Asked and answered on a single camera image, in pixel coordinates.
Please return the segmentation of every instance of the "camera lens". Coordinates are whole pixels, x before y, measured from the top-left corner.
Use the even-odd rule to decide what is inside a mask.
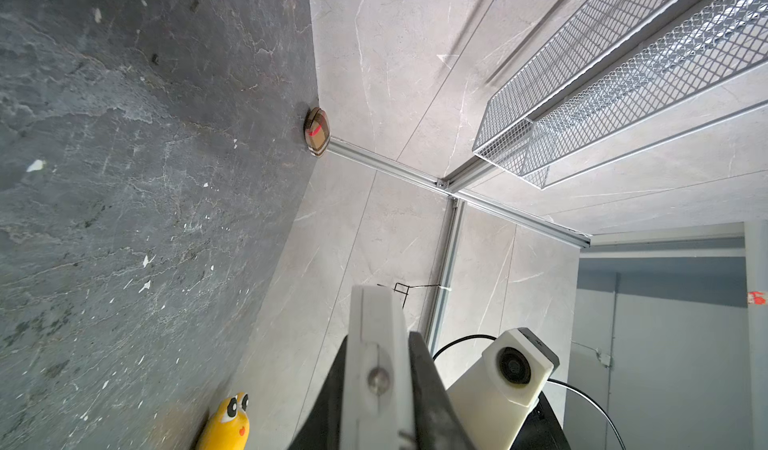
[[[510,383],[525,385],[531,381],[531,365],[519,350],[504,347],[496,359],[498,369]]]

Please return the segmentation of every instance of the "white camera housing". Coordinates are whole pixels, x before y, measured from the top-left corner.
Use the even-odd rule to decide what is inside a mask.
[[[512,383],[502,374],[498,360],[505,348],[516,350],[528,361],[527,383]],[[530,330],[507,330],[451,385],[448,397],[478,450],[509,450],[559,363]]]

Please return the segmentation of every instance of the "black lens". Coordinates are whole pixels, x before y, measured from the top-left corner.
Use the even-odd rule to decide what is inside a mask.
[[[525,385],[531,381],[531,365],[519,350],[504,347],[496,361],[499,371],[508,382]]]
[[[237,415],[237,398],[232,397],[230,404],[226,406],[226,414],[231,418]]]

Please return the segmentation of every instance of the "toy eye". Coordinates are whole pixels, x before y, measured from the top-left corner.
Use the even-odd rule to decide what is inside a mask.
[[[232,422],[237,416],[237,397],[232,397],[226,406],[226,415],[221,417],[221,423]]]

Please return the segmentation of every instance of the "red stripe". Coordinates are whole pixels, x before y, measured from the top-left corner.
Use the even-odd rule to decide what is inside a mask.
[[[321,129],[322,129],[322,125],[317,123],[317,128],[315,128],[315,131],[310,132],[310,137],[314,137]]]

